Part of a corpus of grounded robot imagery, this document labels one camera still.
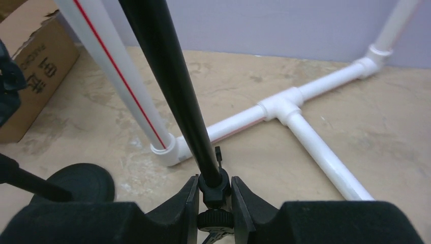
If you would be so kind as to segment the blue plastic microphone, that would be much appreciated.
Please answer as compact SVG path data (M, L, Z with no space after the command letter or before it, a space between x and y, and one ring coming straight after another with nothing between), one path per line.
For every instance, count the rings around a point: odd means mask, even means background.
M20 107L18 92L25 88L27 81L23 72L1 41L1 127Z

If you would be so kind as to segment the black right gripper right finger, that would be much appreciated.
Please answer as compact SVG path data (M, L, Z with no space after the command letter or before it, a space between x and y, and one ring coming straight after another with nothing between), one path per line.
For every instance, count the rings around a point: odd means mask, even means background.
M240 177L232 177L231 183L235 243L285 243L280 210L253 193Z

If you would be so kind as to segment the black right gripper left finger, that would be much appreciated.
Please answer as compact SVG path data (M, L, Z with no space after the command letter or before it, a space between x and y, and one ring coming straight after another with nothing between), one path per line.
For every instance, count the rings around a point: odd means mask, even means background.
M190 177L177 194L145 215L147 243L197 243L198 178Z

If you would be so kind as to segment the black round-base desk mic stand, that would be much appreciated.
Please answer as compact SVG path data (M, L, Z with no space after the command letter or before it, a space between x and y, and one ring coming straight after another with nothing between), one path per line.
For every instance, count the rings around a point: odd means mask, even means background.
M91 163L72 164L43 179L1 154L1 183L33 193L30 203L112 202L115 198L111 174Z

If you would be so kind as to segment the black tripod mic stand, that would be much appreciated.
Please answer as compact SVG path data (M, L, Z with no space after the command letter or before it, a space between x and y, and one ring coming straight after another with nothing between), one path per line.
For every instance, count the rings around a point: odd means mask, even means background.
M198 214L204 243L233 234L229 175L212 148L166 1L120 1L132 31L200 170L199 189L208 210Z

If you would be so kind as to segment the brown cardboard box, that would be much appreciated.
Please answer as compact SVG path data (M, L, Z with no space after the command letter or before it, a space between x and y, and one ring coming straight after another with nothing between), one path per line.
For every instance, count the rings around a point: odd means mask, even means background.
M22 139L79 56L57 16L54 1L26 1L1 23L1 40L27 81L1 143Z

